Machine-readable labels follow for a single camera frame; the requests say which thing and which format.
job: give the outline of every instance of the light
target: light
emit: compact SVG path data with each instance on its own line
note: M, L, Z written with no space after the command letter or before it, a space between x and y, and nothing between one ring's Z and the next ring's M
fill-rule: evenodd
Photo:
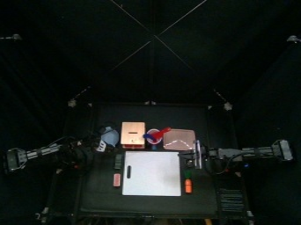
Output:
M0 37L0 40L14 40L14 41L16 41L16 40L22 40L22 39L23 38L19 34L14 34L12 37Z
M295 41L295 43L301 42L301 39L297 38L296 35L288 37L287 41Z

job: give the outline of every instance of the red object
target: red object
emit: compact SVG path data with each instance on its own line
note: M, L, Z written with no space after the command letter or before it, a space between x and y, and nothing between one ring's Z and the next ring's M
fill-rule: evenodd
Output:
M172 128L170 127L166 127L160 132L152 133L152 136L158 140L160 138L162 138L162 136L165 135L165 133L169 132L170 130L172 130Z
M121 173L114 174L113 186L115 187L121 186Z

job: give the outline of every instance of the black background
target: black background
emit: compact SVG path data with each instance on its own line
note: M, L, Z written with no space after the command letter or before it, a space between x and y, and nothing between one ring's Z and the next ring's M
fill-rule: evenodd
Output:
M301 47L287 42L300 34L300 10L297 0L3 1L0 37L23 40L0 40L2 150L59 138L67 102L87 90L85 103L227 99L239 146L285 138L300 157ZM260 224L299 224L300 163L252 168ZM42 211L47 176L2 177L2 217Z

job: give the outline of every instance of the orange box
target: orange box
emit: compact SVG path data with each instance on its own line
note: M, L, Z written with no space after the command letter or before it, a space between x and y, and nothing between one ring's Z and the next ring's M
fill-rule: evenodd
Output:
M125 149L145 149L146 124L145 122L122 123L122 147Z

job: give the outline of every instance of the white board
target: white board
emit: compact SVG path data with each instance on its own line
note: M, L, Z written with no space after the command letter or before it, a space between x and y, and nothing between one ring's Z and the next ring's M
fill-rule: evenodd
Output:
M128 151L123 195L181 196L178 152Z

